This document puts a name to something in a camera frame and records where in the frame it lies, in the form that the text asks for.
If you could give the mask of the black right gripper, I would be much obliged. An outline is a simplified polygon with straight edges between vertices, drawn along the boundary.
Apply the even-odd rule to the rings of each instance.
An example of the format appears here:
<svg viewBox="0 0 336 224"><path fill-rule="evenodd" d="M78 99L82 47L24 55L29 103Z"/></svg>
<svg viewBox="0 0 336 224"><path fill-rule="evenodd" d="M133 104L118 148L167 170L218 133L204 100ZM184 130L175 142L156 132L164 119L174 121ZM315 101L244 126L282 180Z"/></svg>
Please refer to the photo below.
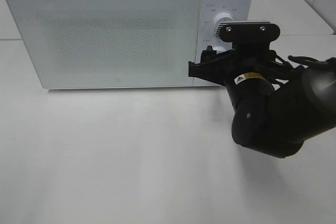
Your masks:
<svg viewBox="0 0 336 224"><path fill-rule="evenodd" d="M222 53L207 46L199 63L188 62L188 77L226 85L231 103L266 103L275 91L263 69L269 46L268 42L234 42L233 50Z"/></svg>

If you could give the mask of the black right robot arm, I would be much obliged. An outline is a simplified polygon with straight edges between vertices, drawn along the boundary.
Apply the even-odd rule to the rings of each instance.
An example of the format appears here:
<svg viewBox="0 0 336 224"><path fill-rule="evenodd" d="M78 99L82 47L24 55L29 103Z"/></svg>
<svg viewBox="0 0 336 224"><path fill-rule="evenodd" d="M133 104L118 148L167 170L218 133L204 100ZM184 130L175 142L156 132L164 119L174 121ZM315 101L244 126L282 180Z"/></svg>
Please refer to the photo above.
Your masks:
<svg viewBox="0 0 336 224"><path fill-rule="evenodd" d="M188 75L227 89L234 108L232 138L242 147L277 158L335 127L335 58L280 58L269 44L211 46Z"/></svg>

